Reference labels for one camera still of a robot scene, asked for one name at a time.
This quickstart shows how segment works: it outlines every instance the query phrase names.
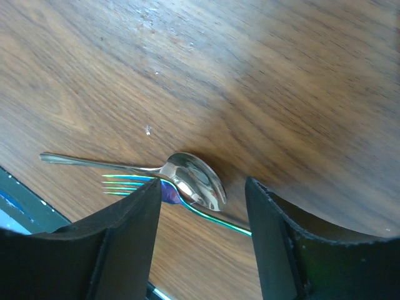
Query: silver spoon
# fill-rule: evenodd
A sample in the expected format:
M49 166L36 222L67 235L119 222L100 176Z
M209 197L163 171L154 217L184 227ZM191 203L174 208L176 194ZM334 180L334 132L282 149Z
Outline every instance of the silver spoon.
M103 169L123 170L168 180L188 199L213 211L222 211L226 205L226 194L217 174L201 159L185 152L171 155L162 167L137 167L112 164L58 154L42 153L42 161L51 164L70 164Z

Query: wooden table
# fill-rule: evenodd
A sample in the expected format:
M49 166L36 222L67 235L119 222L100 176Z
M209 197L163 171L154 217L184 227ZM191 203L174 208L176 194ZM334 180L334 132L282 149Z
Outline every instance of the wooden table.
M72 221L117 200L104 171L175 151L332 223L400 233L400 2L3 0L0 164ZM251 239L164 205L151 282L174 299L260 299Z

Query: fork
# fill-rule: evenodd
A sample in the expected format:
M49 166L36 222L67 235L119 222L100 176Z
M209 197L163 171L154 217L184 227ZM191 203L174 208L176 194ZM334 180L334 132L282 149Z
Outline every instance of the fork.
M115 196L127 196L140 188L143 184L146 182L154 179L154 177L149 177L149 176L138 176L138 175L103 175L105 178L113 178L113 179L128 179L130 181L102 181L105 186L103 187L104 189L107 189L106 192L103 192L104 194L110 194L110 195L115 195ZM191 212L197 214L198 216L201 216L202 218L214 222L216 224L222 225L226 228L232 229L234 231L237 231L239 233L245 234L247 236L251 236L251 231L249 231L246 228L243 228L241 226L235 225L233 223L230 223L228 221L219 219L218 217L214 217L210 214L207 214L205 212L202 212L195 208L192 203L187 203L184 198L180 195L178 189L176 186L165 180L161 179L161 187L162 187L162 201L165 203L169 204L182 204L185 208L190 210Z

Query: wood grain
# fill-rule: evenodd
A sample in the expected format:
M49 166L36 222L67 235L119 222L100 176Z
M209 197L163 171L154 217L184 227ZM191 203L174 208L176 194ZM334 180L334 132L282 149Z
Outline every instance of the wood grain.
M116 201L43 151L222 177L247 223L254 176L334 224L400 234L398 0L3 0L0 164L75 221ZM146 135L146 126L151 135ZM151 281L259 299L251 239L163 206Z

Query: utensil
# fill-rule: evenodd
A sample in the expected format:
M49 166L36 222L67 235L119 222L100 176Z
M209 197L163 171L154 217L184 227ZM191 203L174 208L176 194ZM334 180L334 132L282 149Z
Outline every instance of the utensil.
M154 179L153 177L148 176L135 176L135 175L103 175L106 178L113 178L113 179L129 179L131 181L102 181L103 184L107 184L109 186L104 186L104 189L107 189L107 192L103 192L104 194L111 194L111 195L120 195L120 196L127 196L131 194L136 189L140 188L143 184L147 181ZM243 228L241 226L232 224L225 220L219 219L218 217L211 216L205 212L202 212L192 206L191 204L187 203L183 197L181 197L178 189L176 186L165 180L161 179L161 186L162 186L162 201L169 203L169 204L182 204L185 208L192 211L193 213L201 216L202 218L214 222L216 224L222 225L226 228L232 229L239 233L245 234L247 236L251 236L251 231Z
M40 158L51 164L123 170L137 175L161 178L173 183L184 197L205 208L222 211L226 205L225 190L217 174L204 161L189 153L174 153L162 167L129 166L50 153L42 153Z

